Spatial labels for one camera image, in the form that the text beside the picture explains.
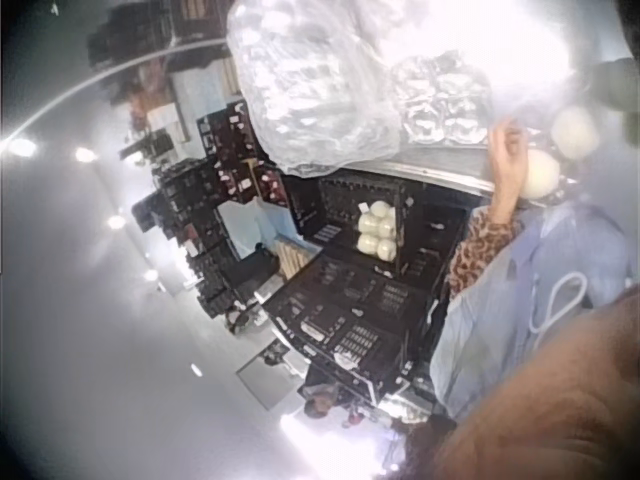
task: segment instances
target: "leopard print sleeve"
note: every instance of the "leopard print sleeve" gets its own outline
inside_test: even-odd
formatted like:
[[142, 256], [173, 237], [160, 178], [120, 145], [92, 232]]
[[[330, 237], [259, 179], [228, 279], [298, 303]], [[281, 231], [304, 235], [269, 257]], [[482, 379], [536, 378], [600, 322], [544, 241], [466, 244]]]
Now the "leopard print sleeve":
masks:
[[449, 267], [449, 286], [453, 299], [472, 286], [491, 261], [516, 237], [517, 222], [494, 224], [487, 208], [473, 211], [467, 238], [458, 245]]

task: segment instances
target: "mask ear loop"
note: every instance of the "mask ear loop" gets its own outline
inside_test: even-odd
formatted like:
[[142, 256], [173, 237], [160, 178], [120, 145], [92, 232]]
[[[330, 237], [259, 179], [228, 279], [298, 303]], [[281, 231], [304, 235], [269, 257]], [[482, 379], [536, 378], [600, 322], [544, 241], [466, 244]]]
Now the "mask ear loop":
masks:
[[[574, 281], [579, 282], [580, 290], [578, 291], [576, 296], [573, 298], [573, 300], [567, 303], [562, 309], [560, 309], [560, 311], [558, 311], [555, 315], [552, 316], [553, 305], [556, 301], [556, 297], [558, 296], [558, 292], [562, 287], [567, 285], [569, 282], [574, 282]], [[584, 299], [587, 293], [588, 285], [589, 285], [589, 281], [587, 280], [587, 277], [580, 272], [568, 273], [567, 275], [565, 275], [555, 283], [555, 285], [551, 289], [551, 296], [549, 298], [549, 303], [547, 304], [547, 313], [545, 315], [544, 322], [542, 322], [542, 325], [540, 325], [540, 327], [536, 327], [533, 324], [533, 315], [529, 319], [529, 331], [535, 335], [538, 335], [538, 338], [536, 339], [533, 345], [534, 351], [538, 349], [540, 343], [542, 342], [542, 339], [544, 338], [545, 334], [549, 331], [549, 329], [558, 320], [563, 318], [567, 313], [569, 313], [571, 310], [573, 310], [576, 306], [578, 306], [582, 302], [582, 300]]]

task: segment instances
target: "egg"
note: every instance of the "egg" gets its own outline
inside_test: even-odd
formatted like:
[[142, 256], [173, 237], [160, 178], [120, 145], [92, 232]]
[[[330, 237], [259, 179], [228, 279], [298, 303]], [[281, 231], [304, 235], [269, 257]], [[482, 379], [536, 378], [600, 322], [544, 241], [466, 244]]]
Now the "egg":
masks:
[[382, 200], [378, 200], [371, 205], [371, 213], [373, 213], [378, 218], [384, 218], [389, 213], [391, 206], [387, 202], [383, 202]]
[[366, 233], [358, 239], [358, 250], [366, 255], [375, 255], [378, 251], [378, 237]]
[[529, 150], [529, 171], [520, 196], [537, 200], [552, 193], [560, 183], [560, 164], [542, 150]]
[[551, 138], [569, 160], [582, 160], [600, 145], [600, 134], [588, 110], [572, 106], [562, 110], [551, 127]]
[[394, 217], [387, 216], [380, 220], [378, 225], [378, 236], [380, 238], [396, 238], [396, 219]]
[[364, 213], [360, 215], [358, 220], [358, 230], [360, 233], [371, 233], [372, 235], [378, 234], [378, 225], [380, 219], [371, 213]]
[[378, 242], [378, 257], [380, 260], [384, 260], [385, 262], [393, 262], [396, 258], [396, 242], [393, 240], [380, 240]]

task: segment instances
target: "hand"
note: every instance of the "hand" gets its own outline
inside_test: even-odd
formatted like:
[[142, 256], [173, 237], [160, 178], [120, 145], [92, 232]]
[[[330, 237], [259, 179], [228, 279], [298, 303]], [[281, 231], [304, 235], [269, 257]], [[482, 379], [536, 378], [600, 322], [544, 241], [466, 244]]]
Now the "hand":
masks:
[[527, 133], [507, 119], [489, 134], [489, 161], [495, 190], [489, 209], [493, 223], [509, 223], [527, 180], [529, 147]]

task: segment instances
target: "round white object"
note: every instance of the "round white object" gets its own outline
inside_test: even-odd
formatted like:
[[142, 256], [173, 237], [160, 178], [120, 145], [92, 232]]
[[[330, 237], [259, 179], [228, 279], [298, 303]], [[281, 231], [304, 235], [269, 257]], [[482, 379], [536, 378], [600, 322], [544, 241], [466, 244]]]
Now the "round white object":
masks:
[[371, 233], [372, 235], [378, 234], [378, 225], [380, 219], [371, 213], [363, 213], [358, 220], [358, 230], [360, 233]]
[[382, 200], [378, 200], [371, 205], [371, 213], [373, 213], [378, 218], [384, 218], [389, 213], [391, 206], [387, 202], [383, 202]]
[[380, 240], [378, 243], [378, 257], [385, 262], [393, 262], [396, 258], [396, 242], [393, 240]]
[[366, 255], [375, 255], [378, 251], [378, 237], [366, 233], [358, 239], [358, 250]]
[[560, 164], [542, 150], [529, 150], [529, 172], [522, 198], [537, 200], [552, 193], [560, 183]]
[[380, 238], [396, 238], [396, 219], [394, 217], [387, 216], [380, 220], [378, 236]]
[[551, 138], [569, 160], [582, 160], [600, 145], [600, 134], [586, 108], [572, 106], [562, 110], [551, 127]]

